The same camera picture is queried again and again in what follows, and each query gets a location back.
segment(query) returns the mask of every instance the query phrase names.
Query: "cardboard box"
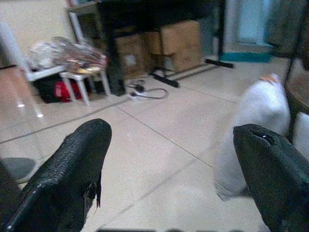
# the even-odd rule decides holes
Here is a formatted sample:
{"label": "cardboard box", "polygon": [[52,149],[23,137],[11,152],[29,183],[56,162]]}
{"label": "cardboard box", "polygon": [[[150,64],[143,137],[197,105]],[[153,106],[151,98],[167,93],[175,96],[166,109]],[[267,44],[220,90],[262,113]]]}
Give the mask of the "cardboard box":
{"label": "cardboard box", "polygon": [[201,47],[193,46],[185,48],[173,55],[171,55],[171,60],[175,72],[181,72],[194,68],[198,65],[201,65]]}
{"label": "cardboard box", "polygon": [[184,21],[161,28],[163,54],[159,32],[145,33],[149,52],[156,55],[169,56],[186,47],[200,45],[200,26],[196,21]]}
{"label": "cardboard box", "polygon": [[[102,39],[94,41],[95,47],[105,51],[105,43]],[[120,55],[121,66],[125,73],[125,79],[136,78],[144,75],[145,69],[145,49],[140,35],[130,35],[116,39],[118,53]]]}

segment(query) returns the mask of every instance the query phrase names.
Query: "teal mat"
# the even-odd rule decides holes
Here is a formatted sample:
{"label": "teal mat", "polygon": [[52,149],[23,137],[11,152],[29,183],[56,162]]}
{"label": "teal mat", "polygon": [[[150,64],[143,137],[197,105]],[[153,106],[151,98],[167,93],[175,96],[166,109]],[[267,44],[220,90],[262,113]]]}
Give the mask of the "teal mat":
{"label": "teal mat", "polygon": [[224,53],[221,61],[238,61],[238,62],[260,62],[267,63],[271,59],[269,53],[253,53],[253,52],[235,52]]}

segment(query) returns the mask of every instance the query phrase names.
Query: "black table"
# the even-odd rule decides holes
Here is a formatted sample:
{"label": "black table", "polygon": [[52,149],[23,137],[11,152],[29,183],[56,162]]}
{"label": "black table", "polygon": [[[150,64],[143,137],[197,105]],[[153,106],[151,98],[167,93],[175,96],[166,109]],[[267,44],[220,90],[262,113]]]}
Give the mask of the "black table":
{"label": "black table", "polygon": [[115,41],[115,28],[125,22],[136,25],[137,33],[152,31],[163,25],[184,20],[206,17],[215,6],[219,5],[219,39],[218,60],[206,62],[232,67],[232,64],[220,62],[223,54],[225,0],[102,0],[98,1],[98,11],[103,27],[103,38],[107,46],[110,64],[107,68],[111,92],[120,96],[125,94],[124,72],[121,68],[120,56]]}

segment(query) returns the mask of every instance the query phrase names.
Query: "plastic bag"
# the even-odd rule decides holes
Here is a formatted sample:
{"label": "plastic bag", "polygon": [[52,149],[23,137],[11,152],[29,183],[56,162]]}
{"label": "plastic bag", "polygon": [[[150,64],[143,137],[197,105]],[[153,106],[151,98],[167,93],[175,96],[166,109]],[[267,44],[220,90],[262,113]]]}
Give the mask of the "plastic bag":
{"label": "plastic bag", "polygon": [[57,65],[54,60],[62,53],[61,48],[54,43],[39,42],[28,50],[27,60],[32,69],[48,69]]}
{"label": "plastic bag", "polygon": [[53,42],[63,51],[55,59],[66,65],[69,72],[94,73],[107,65],[106,56],[88,44],[73,44],[63,37],[54,37]]}

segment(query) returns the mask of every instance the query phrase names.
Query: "tile grout line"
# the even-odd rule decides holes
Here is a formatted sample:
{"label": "tile grout line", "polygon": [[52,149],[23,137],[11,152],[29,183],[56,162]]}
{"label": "tile grout line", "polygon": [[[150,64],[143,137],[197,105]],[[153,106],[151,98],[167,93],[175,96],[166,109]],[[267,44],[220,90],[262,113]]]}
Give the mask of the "tile grout line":
{"label": "tile grout line", "polygon": [[197,161],[200,161],[204,164],[206,164],[207,166],[209,166],[210,168],[213,168],[211,165],[207,164],[205,161],[203,161],[201,158],[193,155],[191,152],[187,151],[186,149],[182,148],[181,146],[179,146],[178,144],[176,144],[175,142],[173,142],[172,140],[170,140],[169,138],[165,137],[164,135],[160,134],[159,132],[157,132],[156,130],[154,130],[153,128],[149,127],[148,125],[146,125],[145,123],[141,122],[140,120],[138,120],[137,118],[135,118],[133,115],[127,113],[126,111],[122,110],[121,108],[119,108],[118,106],[116,106],[119,110],[123,111],[124,113],[126,113],[127,115],[129,115],[130,117],[132,117],[133,119],[137,120],[138,122],[140,122],[141,124],[145,125],[147,128],[151,129],[152,131],[154,131],[155,133],[157,133],[158,135],[162,136],[163,138],[167,139],[168,141],[170,141],[171,143],[173,143],[174,145],[176,145],[178,148],[180,148],[181,150],[187,152],[188,154],[190,154],[191,156],[193,156],[192,160],[190,160],[188,163],[186,163],[183,167],[179,168],[178,170],[176,170],[175,172],[173,172],[170,176],[168,176],[167,178],[165,178],[163,181],[161,181],[160,183],[158,183],[157,185],[155,185],[153,188],[151,188],[149,191],[147,191],[145,194],[143,194],[141,197],[139,197],[136,201],[134,201],[133,203],[131,203],[130,205],[128,205],[126,208],[124,208],[123,210],[121,210],[116,216],[112,217],[110,220],[108,220],[106,223],[102,224],[101,226],[98,227],[98,229],[100,228],[104,228],[106,227],[109,223],[113,222],[116,218],[118,218],[119,216],[121,216],[122,214],[124,214],[126,211],[128,211],[129,209],[131,209],[132,207],[134,207],[136,204],[138,204],[140,201],[142,201],[143,199],[145,199],[146,197],[148,197],[149,195],[151,195],[154,191],[158,190],[160,187],[162,187],[163,185],[165,185],[166,183],[168,183],[170,180],[172,180],[174,177],[176,177],[178,174],[180,174],[181,172],[183,172],[184,170],[186,170],[189,166],[191,166],[192,164],[194,164]]}
{"label": "tile grout line", "polygon": [[201,94],[205,94],[205,95],[208,95],[208,96],[212,96],[212,97],[214,97],[214,98],[218,98],[218,99],[220,99],[220,100],[224,100],[224,101],[227,101],[227,102],[229,102],[229,103],[237,104],[237,102],[235,102],[235,101],[230,101],[230,100],[227,100],[227,99],[224,99],[224,98],[220,98],[220,97],[218,97],[218,96],[214,96],[214,95],[209,94],[209,93],[204,93],[204,92],[202,92],[202,91],[199,91],[199,90],[196,90],[196,89],[193,89],[193,88],[189,88],[189,87],[185,87],[185,86],[182,86],[182,88],[186,88],[186,89],[192,90],[192,91],[197,92],[197,93],[201,93]]}
{"label": "tile grout line", "polygon": [[113,222],[115,219],[117,219],[119,216],[121,216],[122,214],[124,214],[126,211],[128,211],[129,209],[131,209],[132,207],[134,207],[136,204],[138,204],[139,202],[141,202],[143,199],[145,199],[146,197],[148,197],[149,195],[151,195],[153,192],[155,192],[156,190],[160,189],[160,187],[162,187],[163,185],[165,185],[166,183],[168,183],[170,180],[172,180],[174,177],[176,177],[178,174],[180,174],[181,172],[183,172],[184,170],[186,170],[189,166],[191,166],[192,164],[194,164],[195,162],[197,162],[197,159],[192,159],[190,160],[188,163],[186,163],[183,167],[179,168],[178,170],[176,170],[175,172],[173,172],[171,175],[169,175],[167,178],[165,178],[164,180],[162,180],[160,183],[158,183],[157,185],[155,185],[153,188],[151,188],[149,191],[147,191],[145,194],[143,194],[141,197],[139,197],[137,200],[135,200],[133,203],[131,203],[130,205],[128,205],[126,208],[124,208],[123,210],[121,210],[116,216],[112,217],[110,220],[108,220],[106,223],[102,224],[99,228],[104,228],[105,226],[107,226],[109,223]]}
{"label": "tile grout line", "polygon": [[67,123],[70,123],[70,122],[74,122],[74,121],[83,119],[85,117],[89,117],[91,115],[94,115],[94,114],[102,111],[102,110],[106,110],[108,108],[111,108],[113,106],[117,106],[118,104],[122,104],[122,103],[127,102],[127,101],[129,101],[129,99],[126,99],[126,100],[123,100],[123,101],[120,101],[120,102],[117,102],[117,103],[114,103],[114,104],[111,104],[111,105],[104,106],[102,108],[99,108],[99,109],[97,109],[97,110],[95,110],[95,111],[93,111],[91,113],[85,114],[83,116],[79,116],[79,117],[76,117],[76,118],[73,118],[73,119],[70,119],[70,120],[67,120],[67,121],[64,121],[64,122],[60,122],[60,123],[57,123],[57,124],[54,124],[52,126],[45,127],[45,128],[39,129],[39,130],[35,130],[35,131],[30,132],[30,133],[23,134],[23,135],[17,136],[17,137],[12,138],[12,139],[7,139],[7,140],[4,140],[4,141],[1,141],[0,145],[4,144],[4,143],[8,143],[8,142],[16,140],[16,139],[20,139],[20,138],[24,138],[24,137],[27,137],[27,136],[30,136],[30,135],[34,135],[34,134],[39,133],[39,132],[44,131],[44,130],[48,130],[48,129],[51,129],[51,128],[54,128],[54,127],[58,127],[58,126],[61,126],[61,125],[64,125],[64,124],[67,124]]}
{"label": "tile grout line", "polygon": [[174,141],[170,140],[169,138],[167,138],[166,136],[162,135],[161,133],[157,132],[156,130],[154,130],[153,128],[149,127],[148,125],[146,125],[145,123],[143,123],[142,121],[140,121],[138,118],[134,117],[133,115],[127,113],[126,111],[124,111],[123,109],[119,108],[118,106],[116,106],[119,110],[123,111],[124,113],[126,113],[127,115],[131,116],[132,118],[134,118],[135,120],[137,120],[138,122],[140,122],[141,124],[145,125],[147,128],[151,129],[152,131],[154,131],[155,133],[157,133],[158,135],[162,136],[163,138],[169,140],[171,143],[173,143],[174,145],[176,145],[178,148],[180,148],[181,150],[189,153],[191,156],[193,156],[194,158],[196,158],[197,160],[205,163],[207,166],[213,168],[210,164],[206,163],[205,161],[203,161],[201,158],[199,158],[198,156],[192,154],[191,152],[187,151],[186,149],[184,149],[183,147],[181,147],[180,145],[178,145],[177,143],[175,143]]}

